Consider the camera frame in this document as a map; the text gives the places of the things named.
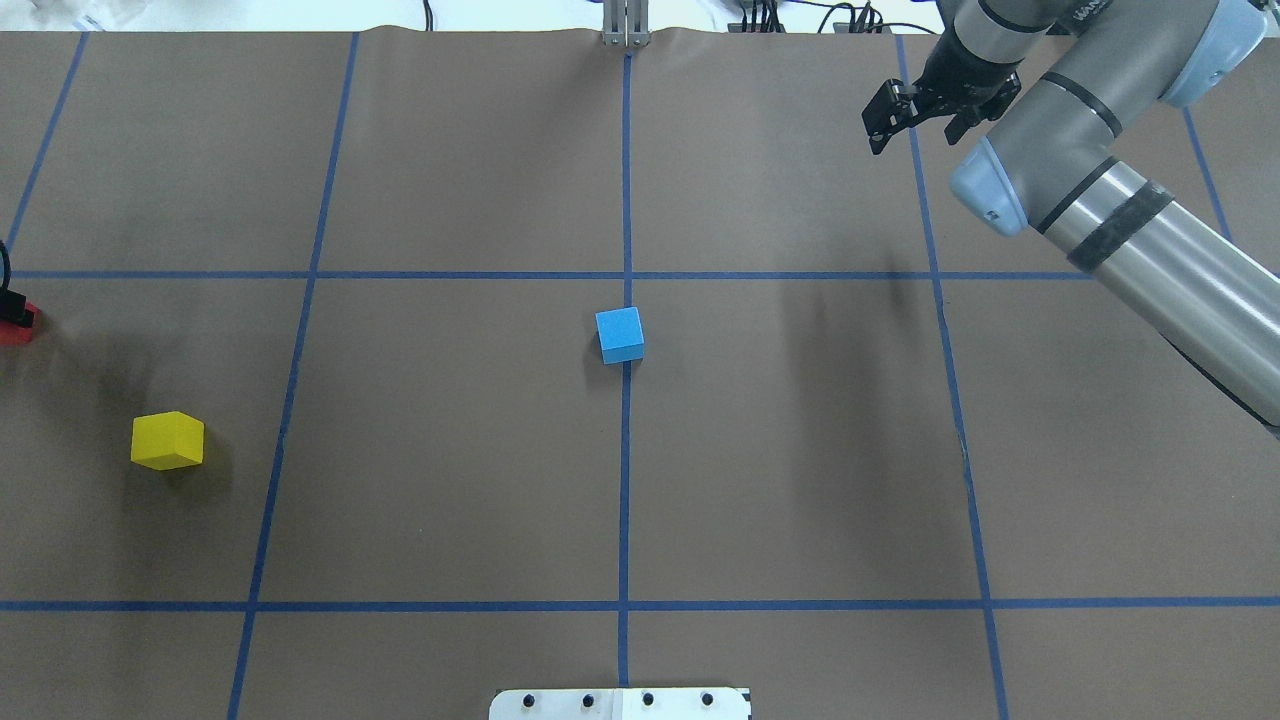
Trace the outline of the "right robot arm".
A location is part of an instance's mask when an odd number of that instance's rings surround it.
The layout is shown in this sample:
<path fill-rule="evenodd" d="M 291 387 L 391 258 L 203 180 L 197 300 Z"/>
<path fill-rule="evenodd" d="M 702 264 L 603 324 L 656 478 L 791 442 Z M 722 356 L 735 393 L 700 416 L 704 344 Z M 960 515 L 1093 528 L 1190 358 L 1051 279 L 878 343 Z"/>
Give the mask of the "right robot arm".
<path fill-rule="evenodd" d="M 1112 155 L 1155 104 L 1185 109 L 1239 67 L 1267 1 L 946 1 L 920 76 L 863 110 L 873 154 L 945 118 L 950 177 L 995 232 L 1032 228 L 1148 322 L 1202 377 L 1277 432 L 1277 277 Z"/>

